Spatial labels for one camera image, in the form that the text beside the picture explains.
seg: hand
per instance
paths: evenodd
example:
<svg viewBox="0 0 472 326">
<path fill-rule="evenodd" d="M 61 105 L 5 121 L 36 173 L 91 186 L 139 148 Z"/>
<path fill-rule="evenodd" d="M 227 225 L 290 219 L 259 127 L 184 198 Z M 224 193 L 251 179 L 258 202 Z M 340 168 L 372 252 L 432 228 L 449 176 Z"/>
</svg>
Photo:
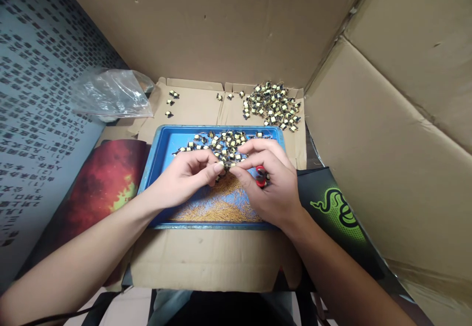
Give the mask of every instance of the hand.
<svg viewBox="0 0 472 326">
<path fill-rule="evenodd" d="M 249 197 L 257 214 L 284 230 L 303 216 L 305 210 L 298 198 L 296 169 L 277 141 L 251 139 L 238 148 L 248 158 L 230 169 Z M 247 170 L 263 165 L 270 175 L 270 185 L 261 189 Z"/>
<path fill-rule="evenodd" d="M 210 149 L 179 152 L 172 163 L 143 194 L 157 201 L 157 209 L 178 206 L 205 185 L 214 186 L 224 166 Z"/>
</svg>

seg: floor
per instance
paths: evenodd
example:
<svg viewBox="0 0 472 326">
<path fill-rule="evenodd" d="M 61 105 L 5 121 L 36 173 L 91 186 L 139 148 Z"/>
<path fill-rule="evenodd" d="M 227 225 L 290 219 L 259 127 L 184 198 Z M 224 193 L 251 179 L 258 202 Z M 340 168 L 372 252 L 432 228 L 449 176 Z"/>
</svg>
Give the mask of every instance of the floor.
<svg viewBox="0 0 472 326">
<path fill-rule="evenodd" d="M 83 306 L 82 309 L 91 307 L 98 298 L 98 295 L 104 291 L 105 289 L 101 288 L 97 294 Z M 148 323 L 150 300 L 151 289 L 136 287 L 129 289 L 112 301 L 102 319 L 102 322 L 100 323 L 100 326 L 146 326 Z M 292 293 L 292 302 L 294 308 L 294 321 L 297 326 L 301 326 L 300 312 L 298 310 L 295 293 Z M 86 314 L 83 314 L 70 319 L 65 323 L 65 326 L 81 326 L 85 317 Z M 333 320 L 330 320 L 329 323 L 332 326 L 337 326 L 336 322 Z"/>
</svg>

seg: fingernail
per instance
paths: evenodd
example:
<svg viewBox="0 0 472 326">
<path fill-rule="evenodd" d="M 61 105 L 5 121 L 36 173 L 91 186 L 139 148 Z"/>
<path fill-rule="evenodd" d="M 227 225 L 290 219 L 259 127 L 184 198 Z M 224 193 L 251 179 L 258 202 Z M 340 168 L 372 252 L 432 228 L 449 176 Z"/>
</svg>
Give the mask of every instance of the fingernail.
<svg viewBox="0 0 472 326">
<path fill-rule="evenodd" d="M 220 173 L 224 167 L 225 167 L 225 164 L 223 164 L 223 161 L 218 161 L 215 164 L 215 166 L 213 166 L 213 169 L 215 170 L 216 173 Z"/>
</svg>

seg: clear plastic bag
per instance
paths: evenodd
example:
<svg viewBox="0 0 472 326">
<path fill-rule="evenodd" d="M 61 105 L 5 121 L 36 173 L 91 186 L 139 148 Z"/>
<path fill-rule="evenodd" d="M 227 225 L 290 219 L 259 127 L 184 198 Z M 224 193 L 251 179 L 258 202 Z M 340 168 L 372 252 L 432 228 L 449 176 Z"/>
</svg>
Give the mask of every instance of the clear plastic bag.
<svg viewBox="0 0 472 326">
<path fill-rule="evenodd" d="M 94 69 L 72 83 L 71 102 L 75 112 L 97 115 L 105 122 L 152 117 L 145 92 L 154 86 L 149 77 L 134 70 Z"/>
</svg>

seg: black cable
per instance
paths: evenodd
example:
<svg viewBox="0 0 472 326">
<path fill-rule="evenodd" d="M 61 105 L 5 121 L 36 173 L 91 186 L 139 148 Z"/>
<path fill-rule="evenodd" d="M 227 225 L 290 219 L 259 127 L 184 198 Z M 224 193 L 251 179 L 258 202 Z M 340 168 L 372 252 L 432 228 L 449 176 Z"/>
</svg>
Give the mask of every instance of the black cable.
<svg viewBox="0 0 472 326">
<path fill-rule="evenodd" d="M 116 294 L 114 296 L 112 296 L 111 300 L 116 298 L 116 296 L 118 296 L 119 294 L 121 294 L 121 293 L 116 292 Z M 57 315 L 46 316 L 46 317 L 41 318 L 41 319 L 30 321 L 30 322 L 28 322 L 26 324 L 23 324 L 21 326 L 36 326 L 36 325 L 44 324 L 46 322 L 58 321 L 58 320 L 62 320 L 62 319 L 70 319 L 70 318 L 73 318 L 73 317 L 76 317 L 76 316 L 79 316 L 79 315 L 82 315 L 82 314 L 86 314 L 87 312 L 89 312 L 91 310 L 94 310 L 94 309 L 97 309 L 97 308 L 103 306 L 104 304 L 110 305 L 111 300 L 103 300 L 101 303 L 94 304 L 93 306 L 91 306 L 88 309 L 84 309 L 84 310 L 77 311 L 77 312 L 74 312 L 74 313 L 66 313 L 66 314 L 57 314 Z"/>
</svg>

